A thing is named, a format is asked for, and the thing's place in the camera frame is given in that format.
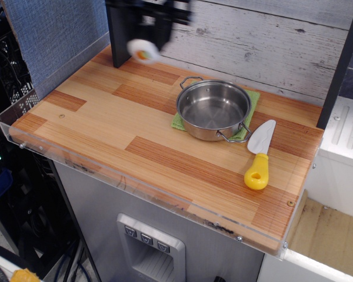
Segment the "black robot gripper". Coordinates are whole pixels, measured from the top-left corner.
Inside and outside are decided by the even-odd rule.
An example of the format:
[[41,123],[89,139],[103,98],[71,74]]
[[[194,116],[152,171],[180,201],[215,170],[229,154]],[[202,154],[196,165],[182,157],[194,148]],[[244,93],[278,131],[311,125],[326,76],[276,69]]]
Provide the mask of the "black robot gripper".
[[170,40],[173,23],[188,25],[192,20],[191,1],[105,1],[105,4],[136,23],[135,37],[154,43],[159,51]]

